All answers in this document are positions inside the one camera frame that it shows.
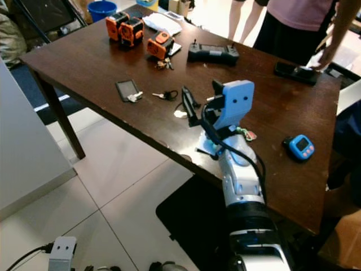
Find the person's hand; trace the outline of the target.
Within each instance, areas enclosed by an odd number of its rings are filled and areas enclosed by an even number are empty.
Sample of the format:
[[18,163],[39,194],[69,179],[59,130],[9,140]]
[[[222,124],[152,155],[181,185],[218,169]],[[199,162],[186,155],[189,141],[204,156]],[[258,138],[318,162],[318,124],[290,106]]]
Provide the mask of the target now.
[[326,47],[310,59],[309,68],[317,72],[322,72],[333,62],[333,57],[336,56],[336,52],[338,52],[338,47]]

